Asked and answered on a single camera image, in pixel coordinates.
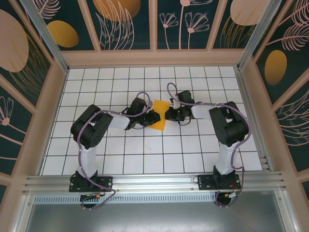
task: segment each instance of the dark green wallpaper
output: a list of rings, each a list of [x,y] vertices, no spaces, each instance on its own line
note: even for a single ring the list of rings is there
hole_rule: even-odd
[[[298,172],[309,168],[309,81],[276,115]]]
[[[3,196],[4,196],[5,190],[6,190],[6,186],[0,185],[0,204],[1,204],[1,202],[2,202],[2,199],[3,199]]]
[[[150,49],[148,0],[87,0],[87,4],[102,50]]]
[[[181,49],[206,48],[219,1],[198,2],[183,6],[179,0],[158,0],[158,49],[179,49],[179,38]]]
[[[256,64],[272,103],[309,68],[308,1],[294,1]]]
[[[8,1],[0,3],[0,74],[34,106],[50,63]]]
[[[0,87],[0,172],[12,174],[32,113]]]

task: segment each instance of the silver metal surface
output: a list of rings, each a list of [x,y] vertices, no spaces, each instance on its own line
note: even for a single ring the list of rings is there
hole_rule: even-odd
[[[284,232],[273,192],[245,192],[230,208],[213,202],[34,205],[27,232]]]
[[[257,120],[257,115],[253,107],[252,99],[247,91],[248,88],[246,85],[246,80],[245,78],[243,78],[242,72],[235,70],[235,74],[236,74],[239,90],[240,90],[240,93],[243,99],[243,103],[244,103],[244,106],[247,112],[247,117],[252,126],[253,135],[255,138],[254,141],[255,141],[257,151],[259,153],[259,156],[265,157],[267,161],[268,167],[265,167],[265,163],[262,163],[262,168],[263,170],[268,169],[270,171],[273,171],[274,168],[273,168],[271,159],[268,155],[267,146],[266,146],[264,137],[262,136],[262,133],[261,133],[261,126],[259,124],[259,121]]]
[[[259,44],[261,38],[263,37],[265,31],[267,30],[270,22],[273,19],[273,16],[276,14],[280,6],[281,0],[269,0],[268,5],[266,6],[263,15],[261,16],[258,24],[256,25],[246,47],[243,51],[239,61],[239,70],[243,70],[246,66],[248,60],[250,59],[253,51],[255,50],[256,46]]]
[[[184,193],[200,192],[193,178],[198,174],[113,175],[113,189],[118,193]],[[62,195],[69,193],[69,175],[29,176],[24,194]],[[243,191],[285,189],[280,172],[245,172]]]
[[[25,8],[25,11],[29,15],[32,23],[34,24],[35,28],[38,30],[40,35],[42,36],[43,40],[45,41],[47,47],[49,48],[50,52],[53,54],[55,60],[60,65],[62,71],[66,73],[68,71],[68,66],[61,54],[61,51],[56,44],[53,36],[49,32],[44,20],[41,18],[40,13],[38,12],[34,1],[29,0],[20,0],[21,4]]]

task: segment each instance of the yellow object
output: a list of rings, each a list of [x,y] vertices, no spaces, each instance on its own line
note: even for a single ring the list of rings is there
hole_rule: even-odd
[[[140,0],[93,0],[96,9],[111,21],[125,21],[125,11],[131,18],[140,11]]]
[[[68,23],[55,20],[47,25],[56,43],[63,47],[74,47],[78,44],[78,34]]]
[[[149,128],[156,129],[156,130],[164,130],[165,127],[165,112],[169,109],[169,102],[167,101],[159,101],[155,100],[153,105],[153,110],[160,114],[161,120],[159,122],[154,123]]]
[[[267,82],[275,86],[278,84],[286,71],[287,59],[285,54],[280,50],[272,51],[267,57],[265,64],[265,78]]]

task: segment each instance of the yellow oval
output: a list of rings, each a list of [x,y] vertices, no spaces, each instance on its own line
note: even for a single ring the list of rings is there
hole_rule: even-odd
[[[9,72],[21,71],[27,63],[27,34],[9,13],[0,10],[0,66]]]
[[[267,82],[274,86],[278,84],[286,71],[287,59],[282,51],[272,51],[266,60],[265,64],[265,78]]]
[[[259,22],[269,0],[233,0],[231,18],[241,26],[252,26]]]
[[[123,10],[127,9],[131,18],[135,17],[140,11],[140,0],[93,0],[96,9],[105,18],[111,21],[124,21],[125,18],[121,17],[120,7],[121,4]]]
[[[78,44],[78,34],[70,24],[55,20],[50,22],[47,27],[58,45],[74,47]]]

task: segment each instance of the white tile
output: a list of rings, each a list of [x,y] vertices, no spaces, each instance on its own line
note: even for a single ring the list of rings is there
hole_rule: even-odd
[[[103,174],[122,174],[124,156],[105,156]]]
[[[159,67],[145,68],[145,78],[160,78]]]
[[[210,102],[211,98],[209,96],[209,91],[207,90],[194,90],[193,91],[194,95],[194,101],[195,102]]]
[[[163,155],[145,155],[144,173],[163,173]]]
[[[113,91],[127,92],[129,80],[114,80],[112,85]]]
[[[111,92],[112,80],[98,80],[97,92]]]
[[[96,168],[99,175],[103,174],[104,156],[96,156]]]
[[[79,148],[78,148],[77,142],[75,142],[73,138],[70,138],[67,155],[68,156],[77,156],[78,151],[79,151]]]
[[[221,77],[219,67],[205,67],[206,77]]]
[[[221,78],[209,78],[207,79],[209,90],[224,89]]]
[[[189,67],[175,67],[176,78],[190,78]]]
[[[188,119],[185,119],[184,122],[181,122],[182,125],[185,125],[189,122]],[[186,126],[180,127],[182,135],[198,135],[198,128],[197,128],[197,120],[192,119],[191,122]]]
[[[262,171],[257,152],[241,152],[241,158],[245,171]]]
[[[239,89],[236,78],[222,78],[224,89]]]
[[[102,68],[98,74],[99,79],[113,79],[114,68]]]
[[[56,122],[53,138],[69,138],[73,122]]]
[[[239,90],[226,90],[225,92],[228,101],[242,103],[242,98]]]
[[[216,164],[219,153],[203,153],[204,169],[206,173],[212,173]]]
[[[163,136],[164,153],[182,153],[182,141],[180,136]]]
[[[110,105],[112,93],[96,93],[95,105]]]
[[[226,103],[227,99],[224,90],[210,90],[211,103]]]
[[[143,79],[130,79],[129,80],[129,91],[144,91],[144,80]]]
[[[43,170],[43,175],[62,175],[65,156],[48,156]]]
[[[114,79],[128,79],[129,68],[115,68]]]
[[[64,168],[63,175],[73,175],[78,167],[78,156],[67,156]]]
[[[160,91],[160,79],[145,79],[145,91]]]
[[[144,79],[144,68],[130,68],[130,79]]]
[[[190,67],[191,77],[206,77],[204,67]]]
[[[180,135],[178,123],[166,120],[163,135]]]
[[[64,93],[61,106],[76,106],[79,93]]]
[[[182,136],[183,153],[201,152],[198,135]]]
[[[235,77],[233,67],[220,67],[221,77]]]
[[[67,81],[65,93],[78,93],[81,90],[82,81]]]
[[[143,155],[125,156],[124,174],[142,174]]]
[[[97,88],[97,80],[85,80],[82,82],[81,92],[95,92]]]
[[[99,69],[85,69],[83,80],[97,80]]]
[[[151,92],[147,92],[149,97],[150,97],[150,100],[154,103],[155,100],[160,100],[161,99],[161,93],[160,91],[151,91]]]
[[[246,112],[246,109],[245,109],[244,104],[242,104],[242,103],[237,103],[236,106],[237,106],[237,108],[239,109],[239,111],[240,111],[241,113],[243,113],[243,115],[245,115],[245,117],[247,117],[247,112]]]
[[[206,78],[192,78],[193,90],[208,90]]]
[[[202,173],[204,172],[203,159],[201,153],[184,154],[183,164],[185,173]]]
[[[215,135],[201,135],[202,152],[219,152],[219,141]]]
[[[135,126],[136,128],[141,128],[142,126],[140,124]],[[126,131],[126,137],[132,137],[132,136],[144,136],[144,129],[130,129]]]
[[[48,155],[49,156],[65,156],[69,145],[69,138],[53,138],[51,139]]]
[[[107,133],[107,137],[124,137],[126,131],[119,128],[109,128]]]
[[[191,78],[176,79],[178,92],[192,90]]]
[[[80,93],[77,105],[78,106],[90,106],[95,102],[96,93]]]
[[[240,151],[256,151],[253,136],[251,135],[249,140],[247,140],[244,144],[240,145],[239,149]]]
[[[126,105],[127,92],[113,92],[111,105]]]
[[[68,80],[82,80],[84,69],[70,69]]]
[[[125,152],[125,138],[107,138],[106,155],[122,155]]]
[[[143,137],[127,137],[125,145],[125,154],[143,154],[144,138]]]
[[[101,142],[96,146],[97,153],[96,155],[104,155],[105,154],[105,145],[106,145],[106,138],[102,138]]]
[[[207,119],[198,119],[198,131],[200,135],[203,134],[215,134],[213,124],[211,120]]]
[[[174,67],[160,67],[160,78],[175,78]]]
[[[145,128],[144,133],[145,133],[145,136],[160,136],[160,135],[162,135],[162,131],[152,129],[152,128]]]
[[[161,83],[161,91],[167,91],[168,89],[168,83],[174,83],[176,84],[176,80],[175,79],[160,79],[160,83]],[[169,86],[169,90],[172,92],[172,94],[175,94],[175,87],[170,85]]]
[[[77,106],[74,121],[76,121],[82,115],[82,113],[85,112],[87,108],[88,106]]]
[[[183,173],[183,155],[165,154],[164,173]]]
[[[162,154],[162,137],[144,137],[144,154]]]
[[[59,107],[57,121],[73,121],[76,107]]]

